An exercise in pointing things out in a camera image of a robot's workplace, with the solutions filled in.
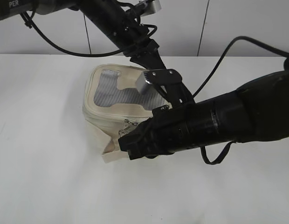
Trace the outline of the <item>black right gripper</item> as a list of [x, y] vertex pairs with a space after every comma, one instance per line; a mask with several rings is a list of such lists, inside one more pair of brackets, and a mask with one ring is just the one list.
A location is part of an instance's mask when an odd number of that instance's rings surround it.
[[186, 107], [153, 110], [153, 117], [141, 122], [133, 131], [120, 137], [120, 150], [130, 160], [172, 155], [189, 148]]

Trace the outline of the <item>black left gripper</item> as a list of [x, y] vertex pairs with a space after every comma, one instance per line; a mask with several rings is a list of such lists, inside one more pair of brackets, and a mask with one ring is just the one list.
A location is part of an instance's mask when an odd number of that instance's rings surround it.
[[130, 61], [148, 71], [147, 77], [151, 82], [149, 91], [155, 89], [173, 108], [194, 103], [191, 92], [183, 84], [182, 76], [176, 70], [165, 67], [158, 47], [153, 39], [148, 39], [137, 42], [129, 52]]

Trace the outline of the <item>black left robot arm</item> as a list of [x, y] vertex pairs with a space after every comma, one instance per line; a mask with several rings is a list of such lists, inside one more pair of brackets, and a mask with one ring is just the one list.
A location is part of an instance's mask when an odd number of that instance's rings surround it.
[[[117, 0], [0, 0], [0, 21], [19, 14], [27, 27], [33, 28], [53, 48], [68, 55], [107, 57], [123, 53], [131, 62], [150, 71], [164, 70], [166, 67], [158, 52], [159, 45], [151, 38], [157, 26], [142, 24], [140, 19], [149, 4], [149, 0], [136, 5]], [[103, 54], [68, 51], [54, 44], [33, 22], [35, 14], [48, 15], [66, 8], [81, 11], [118, 50]]]

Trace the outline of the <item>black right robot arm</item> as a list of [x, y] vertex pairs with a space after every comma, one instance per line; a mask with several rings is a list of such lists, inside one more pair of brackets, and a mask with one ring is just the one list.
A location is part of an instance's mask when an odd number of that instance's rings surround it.
[[187, 99], [152, 113], [152, 118], [118, 140], [130, 159], [199, 148], [206, 164], [219, 164], [233, 143], [289, 137], [289, 70], [199, 103]]

